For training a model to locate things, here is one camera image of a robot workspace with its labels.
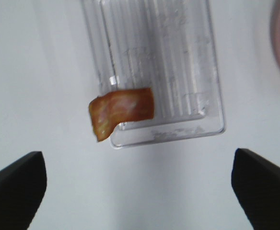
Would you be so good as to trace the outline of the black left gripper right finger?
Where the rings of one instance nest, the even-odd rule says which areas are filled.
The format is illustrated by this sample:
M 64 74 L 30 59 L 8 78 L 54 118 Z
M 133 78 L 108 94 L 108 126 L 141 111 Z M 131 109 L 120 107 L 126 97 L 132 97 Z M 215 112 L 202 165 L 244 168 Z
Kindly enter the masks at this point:
M 255 230 L 280 230 L 280 167 L 249 149 L 237 149 L 233 191 Z

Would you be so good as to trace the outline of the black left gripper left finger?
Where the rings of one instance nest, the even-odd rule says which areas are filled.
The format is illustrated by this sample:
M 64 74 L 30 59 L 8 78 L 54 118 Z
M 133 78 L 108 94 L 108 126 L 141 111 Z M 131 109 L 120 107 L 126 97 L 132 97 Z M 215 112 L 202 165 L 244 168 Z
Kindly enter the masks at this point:
M 47 188 L 42 152 L 33 151 L 0 170 L 0 230 L 29 228 Z

